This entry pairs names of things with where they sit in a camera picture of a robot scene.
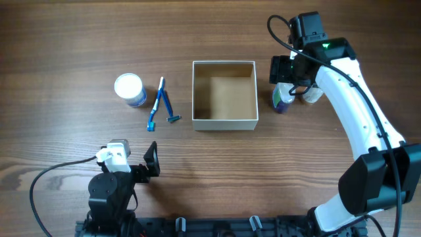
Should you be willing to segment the white squeeze tube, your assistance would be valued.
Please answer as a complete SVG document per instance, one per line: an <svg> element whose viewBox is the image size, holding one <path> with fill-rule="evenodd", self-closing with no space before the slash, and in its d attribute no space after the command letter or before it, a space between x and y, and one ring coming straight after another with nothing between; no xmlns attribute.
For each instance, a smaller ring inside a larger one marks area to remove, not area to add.
<svg viewBox="0 0 421 237"><path fill-rule="evenodd" d="M320 88L310 88L308 92L301 96L301 100L304 103L313 104L316 103L323 95L324 92Z"/></svg>

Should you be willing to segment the white lidded blue jar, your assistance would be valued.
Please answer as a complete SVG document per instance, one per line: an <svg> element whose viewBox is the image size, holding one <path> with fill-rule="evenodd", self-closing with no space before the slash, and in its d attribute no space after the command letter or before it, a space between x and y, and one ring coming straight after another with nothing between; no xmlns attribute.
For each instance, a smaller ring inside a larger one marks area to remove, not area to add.
<svg viewBox="0 0 421 237"><path fill-rule="evenodd" d="M141 78L134 73L120 75L114 83L115 93L131 107L143 105L147 99L147 93Z"/></svg>

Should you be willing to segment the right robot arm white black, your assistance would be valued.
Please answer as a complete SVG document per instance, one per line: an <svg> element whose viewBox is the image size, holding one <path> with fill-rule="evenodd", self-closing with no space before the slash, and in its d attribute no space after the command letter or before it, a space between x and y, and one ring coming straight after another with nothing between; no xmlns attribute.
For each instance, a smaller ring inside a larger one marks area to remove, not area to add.
<svg viewBox="0 0 421 237"><path fill-rule="evenodd" d="M420 179L420 145L408 144L376 103L351 44L329 38L318 12L286 21L284 47L290 55L271 60L272 105L282 113L296 97L307 103L325 95L347 134L353 164L338 182L338 193L297 218L303 236L361 236L374 213L395 209L399 235L402 209L412 201Z"/></svg>

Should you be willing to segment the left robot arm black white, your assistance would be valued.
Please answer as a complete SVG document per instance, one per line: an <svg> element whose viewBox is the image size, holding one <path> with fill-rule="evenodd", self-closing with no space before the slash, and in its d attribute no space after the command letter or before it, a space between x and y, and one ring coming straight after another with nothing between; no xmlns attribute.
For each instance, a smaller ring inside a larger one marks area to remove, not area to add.
<svg viewBox="0 0 421 237"><path fill-rule="evenodd" d="M128 209L131 198L139 203L134 186L148 183L160 174L157 143L152 142L143 159L145 164L129 165L128 140L111 140L97 153L102 173L88 185L90 211L78 231L78 236L146 236L147 231L136 219L134 209Z"/></svg>

